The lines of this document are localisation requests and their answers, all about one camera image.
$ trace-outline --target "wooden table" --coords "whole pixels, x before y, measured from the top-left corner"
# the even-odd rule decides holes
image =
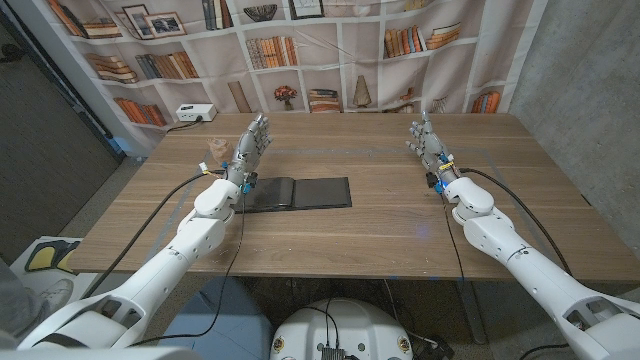
[[[216,167],[206,140],[234,145],[254,115],[218,115],[212,123],[167,135],[71,258],[77,271],[104,271],[158,202],[193,176],[198,163]],[[405,148],[418,114],[271,114],[273,144],[257,169],[262,178],[349,177],[353,207],[246,215],[232,275],[456,279],[461,276],[441,198]],[[520,122],[510,115],[433,115],[435,131],[460,167],[504,181],[538,216],[576,278],[640,280],[640,264],[582,198]],[[545,238],[500,188],[476,175],[529,243],[557,260]],[[165,205],[116,271],[133,272],[175,234],[195,197],[197,180]],[[473,248],[450,217],[467,279],[508,279],[495,260]],[[223,244],[191,272],[226,270],[240,239],[240,217]]]

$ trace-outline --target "books stacked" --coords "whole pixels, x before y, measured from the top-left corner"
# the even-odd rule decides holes
[[[113,98],[113,100],[120,106],[122,111],[127,114],[129,120],[133,123],[151,124],[159,127],[167,125],[162,113],[160,113],[158,105],[140,105],[123,98]]]
[[[294,38],[274,36],[271,39],[247,40],[247,50],[255,70],[298,65]]]
[[[120,29],[118,25],[111,19],[102,19],[97,23],[84,23],[82,24],[84,30],[87,33],[89,39],[104,39],[112,37],[120,37]]]
[[[120,29],[118,29],[118,25],[116,25],[116,23],[111,19],[104,18],[95,23],[82,24],[68,7],[58,4],[58,0],[49,0],[49,6],[67,27],[71,35],[82,36],[87,39],[103,39],[122,36]]]
[[[96,72],[98,72],[98,77],[102,80],[118,81],[123,84],[138,82],[136,73],[117,56],[87,54],[87,59],[93,64]]]
[[[428,39],[425,44],[428,50],[435,50],[441,46],[457,40],[460,35],[460,23],[455,25],[446,26],[443,28],[433,29],[433,35],[431,39]]]
[[[403,30],[391,29],[384,33],[384,47],[390,58],[424,51],[423,42],[422,32],[416,25]]]
[[[147,79],[195,79],[198,73],[186,52],[169,55],[136,55],[138,65]]]
[[[471,108],[472,113],[493,114],[498,110],[500,103],[500,93],[497,91],[489,91],[484,95],[478,96]]]
[[[339,113],[338,92],[327,89],[311,89],[309,105],[312,113]]]
[[[207,30],[220,30],[233,27],[226,0],[202,0],[204,23]]]

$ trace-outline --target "bookshelf wallpaper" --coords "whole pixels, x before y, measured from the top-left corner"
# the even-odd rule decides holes
[[[213,103],[220,113],[506,112],[546,6],[546,0],[34,1],[149,151],[183,103]],[[276,96],[282,86],[293,91]]]

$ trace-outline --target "picture frame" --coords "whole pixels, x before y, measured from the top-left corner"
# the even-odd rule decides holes
[[[289,0],[291,19],[309,19],[324,17],[322,0]]]
[[[127,14],[131,25],[140,36],[140,39],[149,40],[155,38],[153,32],[149,28],[149,24],[147,24],[144,19],[145,16],[149,15],[147,7],[144,6],[144,4],[123,6],[122,11]]]
[[[140,34],[138,34],[138,30],[136,30],[136,28],[133,26],[133,23],[131,23],[131,20],[129,19],[129,16],[127,16],[127,13],[114,12],[113,14],[118,18],[118,20],[120,20],[120,23],[122,23],[122,26],[124,26],[125,28],[127,28],[127,30],[129,30],[129,33],[131,34],[131,36],[133,36],[136,39],[140,39]]]
[[[151,14],[145,16],[144,20],[147,22],[151,33],[156,39],[187,35],[187,31],[184,29],[176,12]]]

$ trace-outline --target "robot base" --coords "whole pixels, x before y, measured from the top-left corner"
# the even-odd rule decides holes
[[[353,299],[336,298],[329,303],[327,312],[338,327],[339,344],[336,346],[336,329],[322,312],[327,310],[327,301],[321,300],[298,310],[280,325],[271,345],[271,360],[324,360],[343,351],[342,358],[344,355],[356,359],[413,358],[409,337],[394,318],[371,304]]]

